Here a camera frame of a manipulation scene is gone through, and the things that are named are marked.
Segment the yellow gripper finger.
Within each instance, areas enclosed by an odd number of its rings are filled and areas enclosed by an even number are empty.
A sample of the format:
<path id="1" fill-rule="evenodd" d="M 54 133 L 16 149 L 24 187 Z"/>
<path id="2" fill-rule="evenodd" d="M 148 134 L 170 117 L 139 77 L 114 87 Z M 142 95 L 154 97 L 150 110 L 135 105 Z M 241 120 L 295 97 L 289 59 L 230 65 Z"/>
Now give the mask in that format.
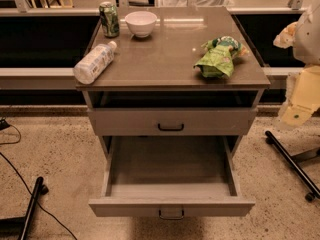
<path id="1" fill-rule="evenodd" d="M 320 108 L 320 66 L 309 65 L 287 77 L 286 101 L 278 119 L 287 127 L 303 125 Z"/>
<path id="2" fill-rule="evenodd" d="M 296 26 L 296 22 L 287 25 L 273 40 L 273 45 L 283 49 L 292 47 L 294 44 Z"/>

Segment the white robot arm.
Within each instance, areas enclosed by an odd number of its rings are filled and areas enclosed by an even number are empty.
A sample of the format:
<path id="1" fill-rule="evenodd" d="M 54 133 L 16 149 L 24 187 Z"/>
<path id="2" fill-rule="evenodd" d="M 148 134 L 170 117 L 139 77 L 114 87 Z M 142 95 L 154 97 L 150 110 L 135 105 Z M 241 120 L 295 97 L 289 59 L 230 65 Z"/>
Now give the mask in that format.
<path id="1" fill-rule="evenodd" d="M 320 108 L 320 0 L 311 5 L 274 39 L 279 48 L 293 48 L 295 59 L 305 64 L 287 78 L 286 101 L 278 113 L 279 124 L 295 128 L 303 125 Z"/>

